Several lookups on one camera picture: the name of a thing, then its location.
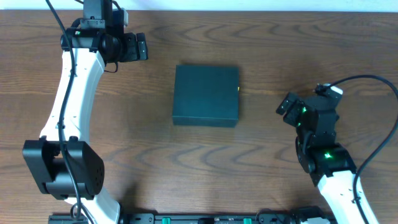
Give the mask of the dark green gift box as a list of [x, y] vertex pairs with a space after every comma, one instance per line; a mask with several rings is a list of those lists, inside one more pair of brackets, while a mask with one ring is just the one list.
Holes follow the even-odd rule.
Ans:
[[173, 124], [235, 127], [239, 120], [238, 87], [238, 67], [177, 65]]

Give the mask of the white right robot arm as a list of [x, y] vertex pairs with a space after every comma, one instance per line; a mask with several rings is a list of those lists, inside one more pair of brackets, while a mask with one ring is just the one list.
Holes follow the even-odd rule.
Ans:
[[336, 141], [336, 112], [343, 90], [318, 85], [315, 95], [301, 98], [289, 92], [276, 109], [285, 123], [296, 130], [295, 150], [331, 208], [337, 223], [377, 223], [364, 194], [358, 170], [347, 149]]

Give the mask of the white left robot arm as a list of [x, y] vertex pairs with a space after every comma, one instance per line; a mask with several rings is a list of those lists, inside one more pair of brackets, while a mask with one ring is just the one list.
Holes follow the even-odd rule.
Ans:
[[90, 146], [90, 118], [106, 66], [148, 59], [145, 35], [125, 32], [128, 22], [116, 1], [83, 1], [83, 15], [62, 27], [62, 74], [50, 116], [22, 149], [39, 191], [69, 203], [71, 222], [123, 220], [104, 187], [104, 162]]

